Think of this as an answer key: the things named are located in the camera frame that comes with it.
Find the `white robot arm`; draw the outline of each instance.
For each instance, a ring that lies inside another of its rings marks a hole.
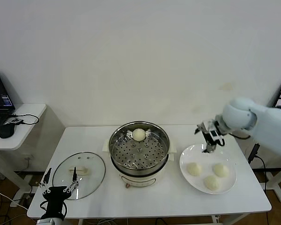
[[[195,133],[202,131],[207,142],[205,152],[225,144],[223,135],[242,130],[260,145],[281,155],[281,109],[258,105],[248,98],[233,99],[225,105],[222,115],[204,121]]]

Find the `glass lid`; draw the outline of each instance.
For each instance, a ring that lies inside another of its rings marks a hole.
[[[105,175],[104,161],[95,153],[76,153],[63,161],[54,173],[53,186],[69,186],[76,167],[79,186],[69,200],[84,198],[100,186]]]

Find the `white plate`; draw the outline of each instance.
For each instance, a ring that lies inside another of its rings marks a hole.
[[[213,153],[203,153],[204,150],[203,144],[195,144],[187,147],[180,156],[180,169],[185,177],[185,179],[196,189],[208,193],[208,194],[223,194],[229,191],[236,182],[236,171],[233,163],[229,159],[229,155],[222,152],[219,148],[216,149]],[[199,163],[202,166],[202,174],[200,176],[192,176],[187,171],[187,165],[189,163]],[[229,168],[229,176],[221,178],[215,175],[212,171],[212,166],[217,163],[223,163]],[[221,187],[212,191],[209,190],[204,185],[204,178],[209,175],[214,175],[218,178]]]

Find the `floor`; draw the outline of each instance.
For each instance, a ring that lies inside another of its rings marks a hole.
[[[264,181],[264,175],[260,172],[255,173],[257,178],[259,179],[260,182]],[[32,181],[30,182],[31,185],[37,186],[38,182],[42,178],[41,175],[35,175],[33,176]],[[7,195],[8,197],[12,198],[14,194],[17,191],[17,187],[10,182],[8,179],[5,180],[0,180],[0,192],[3,194]],[[270,225],[281,225],[281,203],[277,199],[275,193],[273,191],[267,191],[267,196],[272,204],[272,210],[268,213],[268,219],[269,219],[269,224]],[[28,207],[29,202],[32,198],[28,200],[22,200],[21,203],[24,204],[25,206]],[[35,221],[31,220],[28,218],[26,214],[26,210],[22,209],[21,207],[17,208],[10,208],[9,203],[4,202],[2,203],[2,206],[0,207],[0,225],[7,221],[8,219],[5,218],[5,215],[8,215],[9,218],[16,217],[18,215],[21,215],[17,217],[16,219],[11,221],[12,225],[34,225]],[[220,221],[222,221],[225,218],[225,216],[221,216]],[[170,218],[163,218],[164,221],[167,224],[198,224],[198,223],[212,223],[211,217],[170,217]],[[78,220],[70,220],[73,225],[78,225]],[[84,224],[90,224],[90,223],[95,223],[97,224],[98,220],[97,219],[89,219],[85,220]],[[114,222],[117,225],[126,225],[127,220],[126,219],[115,219]],[[152,218],[136,218],[136,219],[128,219],[129,225],[154,225],[155,224],[155,219]],[[158,220],[158,225],[164,224],[161,220]],[[235,223],[235,225],[266,225],[266,214],[265,213],[255,213],[255,214],[250,214],[244,219],[240,220],[239,222]]]

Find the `stainless steel pot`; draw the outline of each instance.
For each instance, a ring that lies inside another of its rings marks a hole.
[[[132,132],[141,128],[146,138],[137,142]],[[109,152],[115,167],[122,173],[133,177],[152,175],[163,168],[168,160],[170,140],[159,126],[134,121],[118,128],[110,137]]]

